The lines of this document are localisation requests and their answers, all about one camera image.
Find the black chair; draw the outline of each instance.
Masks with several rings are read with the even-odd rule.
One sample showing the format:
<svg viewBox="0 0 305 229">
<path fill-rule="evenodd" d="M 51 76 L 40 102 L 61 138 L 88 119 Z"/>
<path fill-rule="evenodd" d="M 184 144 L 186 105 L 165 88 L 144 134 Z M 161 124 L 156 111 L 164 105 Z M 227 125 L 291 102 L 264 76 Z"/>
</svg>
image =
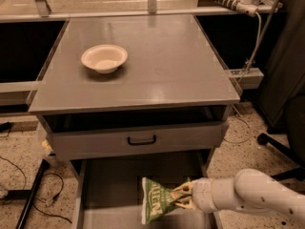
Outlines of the black chair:
<svg viewBox="0 0 305 229">
<path fill-rule="evenodd" d="M 300 167 L 273 176 L 276 180 L 296 178 L 305 179 L 305 95 L 291 98 L 284 107 L 284 121 L 290 149 L 271 138 L 261 134 L 257 138 L 260 145 L 272 144 L 278 151 L 287 156 Z"/>
</svg>

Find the open drawer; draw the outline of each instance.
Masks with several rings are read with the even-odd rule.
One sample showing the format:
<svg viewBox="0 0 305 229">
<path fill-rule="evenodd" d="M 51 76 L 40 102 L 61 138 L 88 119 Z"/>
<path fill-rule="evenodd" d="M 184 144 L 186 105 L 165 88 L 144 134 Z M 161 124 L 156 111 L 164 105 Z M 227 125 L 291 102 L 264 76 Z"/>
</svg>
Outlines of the open drawer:
<svg viewBox="0 0 305 229">
<path fill-rule="evenodd" d="M 151 224 L 141 224 L 142 177 L 168 188 L 182 184 L 188 177 L 200 178 L 198 154 L 174 152 L 83 161 L 72 228 L 212 228 L 210 216 L 183 209 Z"/>
<path fill-rule="evenodd" d="M 51 146 L 66 160 L 212 149 L 227 129 L 228 124 L 219 121 L 53 134 Z"/>
</svg>

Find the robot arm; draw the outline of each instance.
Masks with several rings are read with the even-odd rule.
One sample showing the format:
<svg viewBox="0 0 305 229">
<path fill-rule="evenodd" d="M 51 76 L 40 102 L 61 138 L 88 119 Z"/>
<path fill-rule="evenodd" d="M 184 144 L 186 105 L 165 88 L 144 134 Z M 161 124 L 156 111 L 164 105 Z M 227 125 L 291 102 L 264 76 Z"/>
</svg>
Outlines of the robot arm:
<svg viewBox="0 0 305 229">
<path fill-rule="evenodd" d="M 192 184 L 193 207 L 212 213 L 233 210 L 239 213 L 270 215 L 282 213 L 305 225 L 305 196 L 253 169 L 244 169 L 233 178 L 201 178 Z"/>
</svg>

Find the drawer handle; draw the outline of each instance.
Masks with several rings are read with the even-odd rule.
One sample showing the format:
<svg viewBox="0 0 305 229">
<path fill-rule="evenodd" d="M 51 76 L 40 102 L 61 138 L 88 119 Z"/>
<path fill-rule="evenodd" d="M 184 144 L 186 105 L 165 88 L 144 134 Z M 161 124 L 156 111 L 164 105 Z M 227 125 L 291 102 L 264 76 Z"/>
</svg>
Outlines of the drawer handle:
<svg viewBox="0 0 305 229">
<path fill-rule="evenodd" d="M 127 138 L 128 144 L 131 146 L 140 146 L 140 145 L 152 145 L 156 141 L 156 136 L 153 135 L 152 141 L 143 141 L 143 142 L 132 142 L 132 139 L 130 137 Z"/>
</svg>

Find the white bowl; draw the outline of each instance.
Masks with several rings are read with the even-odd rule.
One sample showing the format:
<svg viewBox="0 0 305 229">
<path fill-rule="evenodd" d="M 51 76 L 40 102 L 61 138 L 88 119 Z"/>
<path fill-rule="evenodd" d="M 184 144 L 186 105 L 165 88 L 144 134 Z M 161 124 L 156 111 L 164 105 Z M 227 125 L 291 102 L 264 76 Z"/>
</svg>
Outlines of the white bowl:
<svg viewBox="0 0 305 229">
<path fill-rule="evenodd" d="M 127 60 L 127 52 L 116 45 L 99 45 L 86 50 L 82 63 L 98 73 L 112 73 Z"/>
</svg>

